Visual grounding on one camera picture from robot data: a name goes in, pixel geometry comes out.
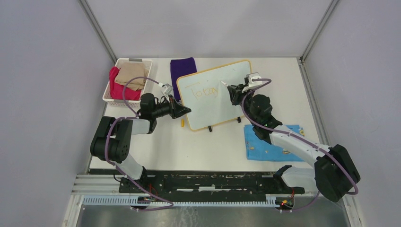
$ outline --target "blue patterned cloth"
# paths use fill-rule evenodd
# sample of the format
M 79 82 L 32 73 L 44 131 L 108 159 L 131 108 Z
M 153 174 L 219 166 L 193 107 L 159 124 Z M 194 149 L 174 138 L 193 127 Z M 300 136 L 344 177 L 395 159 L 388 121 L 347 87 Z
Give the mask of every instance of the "blue patterned cloth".
M 304 129 L 299 125 L 287 125 L 287 127 L 292 131 L 304 136 Z M 275 162 L 303 161 L 298 156 L 291 154 L 289 151 L 284 150 L 281 147 L 271 145 L 263 140 L 258 139 L 252 128 L 253 126 L 250 124 L 247 124 L 244 127 L 246 158 L 248 160 Z

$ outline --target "red cloth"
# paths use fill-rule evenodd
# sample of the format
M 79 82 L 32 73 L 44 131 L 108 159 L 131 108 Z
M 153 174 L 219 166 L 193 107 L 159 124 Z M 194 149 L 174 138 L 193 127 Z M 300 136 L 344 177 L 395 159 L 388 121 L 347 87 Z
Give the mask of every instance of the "red cloth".
M 109 72 L 109 82 L 110 82 L 110 96 L 112 99 L 120 99 L 122 100 L 122 90 L 124 86 L 121 84 L 117 84 L 114 79 L 118 75 L 120 70 L 117 67 L 113 67 Z M 125 99 L 138 101 L 140 99 L 141 90 L 132 90 L 129 88 L 125 89 Z

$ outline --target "white basket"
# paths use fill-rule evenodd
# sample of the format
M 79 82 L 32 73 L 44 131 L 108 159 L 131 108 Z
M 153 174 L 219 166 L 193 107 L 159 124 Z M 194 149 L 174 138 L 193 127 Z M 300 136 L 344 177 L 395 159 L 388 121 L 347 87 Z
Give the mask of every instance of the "white basket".
M 148 77 L 151 75 L 150 70 L 152 68 L 152 63 L 153 63 L 153 61 L 151 59 L 119 58 L 115 64 L 115 67 L 120 69 L 121 65 L 126 62 L 129 62 L 132 64 L 143 63 L 145 68 L 148 70 Z M 149 89 L 148 88 L 149 86 L 147 86 L 148 82 L 149 82 L 148 79 L 145 80 L 145 85 L 143 86 L 143 89 L 141 90 L 140 95 L 150 92 L 150 91 L 147 91 L 147 89 Z M 112 99 L 112 97 L 110 96 L 110 82 L 107 83 L 106 90 L 103 93 L 103 100 L 111 106 L 122 106 L 122 107 L 126 106 L 124 101 L 122 101 L 120 99 Z M 140 108 L 139 103 L 140 103 L 140 101 L 128 100 L 128 104 L 132 108 Z

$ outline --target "gray wall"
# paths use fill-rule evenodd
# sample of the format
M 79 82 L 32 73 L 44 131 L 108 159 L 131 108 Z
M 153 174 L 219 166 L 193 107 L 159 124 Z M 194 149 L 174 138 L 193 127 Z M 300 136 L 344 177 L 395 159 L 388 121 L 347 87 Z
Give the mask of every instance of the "gray wall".
M 0 3 L 0 226 L 60 226 L 112 66 L 76 0 Z
M 88 0 L 117 57 L 298 57 L 331 0 Z
M 366 226 L 400 226 L 401 1 L 343 0 L 306 60 L 332 144 L 360 174 Z

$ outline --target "metal floor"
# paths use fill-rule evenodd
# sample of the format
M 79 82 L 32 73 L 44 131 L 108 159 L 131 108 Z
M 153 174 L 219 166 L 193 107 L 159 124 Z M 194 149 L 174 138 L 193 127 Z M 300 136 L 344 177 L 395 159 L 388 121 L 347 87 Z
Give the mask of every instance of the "metal floor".
M 296 207 L 311 198 L 296 198 Z M 306 210 L 280 214 L 274 208 L 176 207 L 136 212 L 126 206 L 83 205 L 78 227 L 349 227 L 343 202 L 319 198 Z

